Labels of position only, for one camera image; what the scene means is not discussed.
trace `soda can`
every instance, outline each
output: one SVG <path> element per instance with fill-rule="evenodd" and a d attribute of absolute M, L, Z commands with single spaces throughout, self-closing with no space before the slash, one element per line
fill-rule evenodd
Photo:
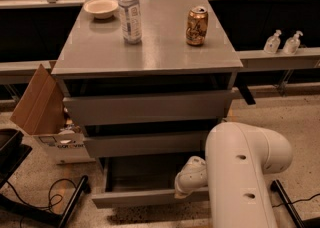
<path fill-rule="evenodd" d="M 208 11 L 203 6 L 196 6 L 188 13 L 186 38 L 187 43 L 199 46 L 204 43 L 208 28 Z"/>

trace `gray surface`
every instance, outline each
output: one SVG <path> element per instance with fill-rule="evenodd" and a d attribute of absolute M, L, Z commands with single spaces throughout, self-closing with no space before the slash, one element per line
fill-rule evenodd
<path fill-rule="evenodd" d="M 50 61 L 0 63 L 0 84 L 29 83 L 40 64 L 51 69 Z"/>
<path fill-rule="evenodd" d="M 237 54 L 243 63 L 240 72 L 320 68 L 320 48 L 299 48 L 295 55 L 287 55 L 281 49 L 275 54 L 262 50 L 238 51 Z"/>
<path fill-rule="evenodd" d="M 57 61 L 53 74 L 127 75 L 236 71 L 242 66 L 207 0 L 140 0 L 142 42 L 125 44 L 118 12 L 95 20 L 82 10 Z M 189 46 L 185 39 L 190 8 L 209 10 L 205 44 Z"/>

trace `hand sanitizer bottle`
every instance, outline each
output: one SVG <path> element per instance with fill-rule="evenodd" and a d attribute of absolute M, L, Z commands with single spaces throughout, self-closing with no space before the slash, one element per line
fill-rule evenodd
<path fill-rule="evenodd" d="M 137 44 L 141 41 L 141 15 L 139 0 L 119 0 L 119 15 L 125 42 Z"/>
<path fill-rule="evenodd" d="M 273 34 L 273 36 L 270 36 L 268 38 L 263 50 L 269 54 L 275 54 L 281 42 L 279 38 L 280 35 L 281 35 L 281 31 L 276 30 L 275 34 Z"/>
<path fill-rule="evenodd" d="M 296 34 L 293 37 L 287 39 L 286 44 L 283 47 L 284 53 L 293 55 L 297 52 L 300 46 L 300 35 L 303 36 L 303 33 L 301 31 L 296 31 Z"/>

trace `bottle label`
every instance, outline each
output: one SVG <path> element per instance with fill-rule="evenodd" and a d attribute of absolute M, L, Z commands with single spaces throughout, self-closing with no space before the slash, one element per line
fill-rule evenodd
<path fill-rule="evenodd" d="M 297 45 L 294 44 L 285 44 L 283 51 L 287 54 L 295 54 L 297 52 Z"/>
<path fill-rule="evenodd" d="M 123 36 L 129 41 L 141 38 L 140 6 L 134 4 L 128 7 L 119 6 Z"/>

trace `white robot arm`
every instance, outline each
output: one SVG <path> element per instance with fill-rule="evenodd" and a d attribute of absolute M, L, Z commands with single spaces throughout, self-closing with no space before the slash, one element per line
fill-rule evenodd
<path fill-rule="evenodd" d="M 208 185 L 214 228 L 276 228 L 263 174 L 287 169 L 288 140 L 241 123 L 217 125 L 206 141 L 206 162 L 191 157 L 175 179 L 175 197 Z"/>

